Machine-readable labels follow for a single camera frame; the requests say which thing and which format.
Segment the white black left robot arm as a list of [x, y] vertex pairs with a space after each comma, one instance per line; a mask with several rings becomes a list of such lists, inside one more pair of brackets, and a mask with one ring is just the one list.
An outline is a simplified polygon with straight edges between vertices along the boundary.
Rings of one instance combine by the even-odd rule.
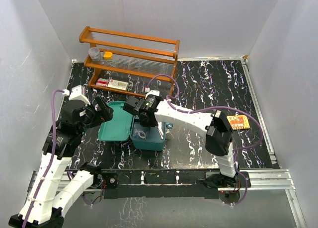
[[31, 192], [20, 212], [9, 219], [14, 228], [60, 228], [74, 202], [89, 188], [102, 184], [101, 168], [84, 163], [68, 185], [58, 192], [66, 167], [87, 129], [113, 118], [113, 109], [102, 97], [99, 109], [79, 99], [66, 102], [60, 120], [54, 122], [43, 146], [41, 164]]

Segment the teal medicine kit box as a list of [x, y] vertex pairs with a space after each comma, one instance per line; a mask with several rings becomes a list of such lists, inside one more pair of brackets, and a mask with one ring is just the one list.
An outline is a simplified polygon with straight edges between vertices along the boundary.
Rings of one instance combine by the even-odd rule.
[[[113, 119], [101, 124], [98, 132], [98, 139], [100, 141], [125, 142], [131, 139], [131, 126], [133, 119], [136, 116], [123, 110], [124, 103], [124, 101], [113, 101], [108, 103], [108, 106], [114, 110]], [[133, 140], [132, 142], [136, 149], [158, 152], [163, 150], [165, 143], [165, 141], [162, 143], [151, 143]]]

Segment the dark blue divided tray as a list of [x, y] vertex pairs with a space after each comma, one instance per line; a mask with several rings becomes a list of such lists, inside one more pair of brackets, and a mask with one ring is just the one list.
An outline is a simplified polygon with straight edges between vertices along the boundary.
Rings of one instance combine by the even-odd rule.
[[[135, 129], [139, 129], [139, 130], [143, 130], [147, 132], [147, 138], [145, 140], [135, 138], [134, 137]], [[158, 126], [156, 127], [143, 127], [140, 124], [139, 118], [136, 116], [134, 117], [132, 122], [130, 138], [133, 141], [138, 141], [138, 142], [162, 143], [165, 141], [165, 131], [166, 131], [165, 122], [158, 122]]]

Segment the clear tape roll bag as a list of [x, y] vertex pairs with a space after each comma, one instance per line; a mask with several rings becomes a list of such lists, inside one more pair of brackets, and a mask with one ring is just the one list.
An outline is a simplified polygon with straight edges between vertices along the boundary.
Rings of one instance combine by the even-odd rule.
[[134, 137], [145, 140], [147, 138], [147, 132], [139, 129], [134, 130]]

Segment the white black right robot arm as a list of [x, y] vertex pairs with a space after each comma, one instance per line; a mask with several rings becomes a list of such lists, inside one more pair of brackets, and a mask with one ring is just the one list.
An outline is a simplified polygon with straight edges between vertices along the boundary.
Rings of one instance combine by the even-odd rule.
[[226, 115], [216, 110], [215, 113], [195, 112], [171, 103], [170, 100], [150, 94], [144, 99], [129, 96], [123, 110], [138, 116], [144, 127], [155, 127], [160, 122], [172, 123], [200, 135], [205, 140], [205, 149], [215, 156], [219, 174], [207, 179], [210, 187], [232, 187], [239, 181], [234, 160], [233, 130]]

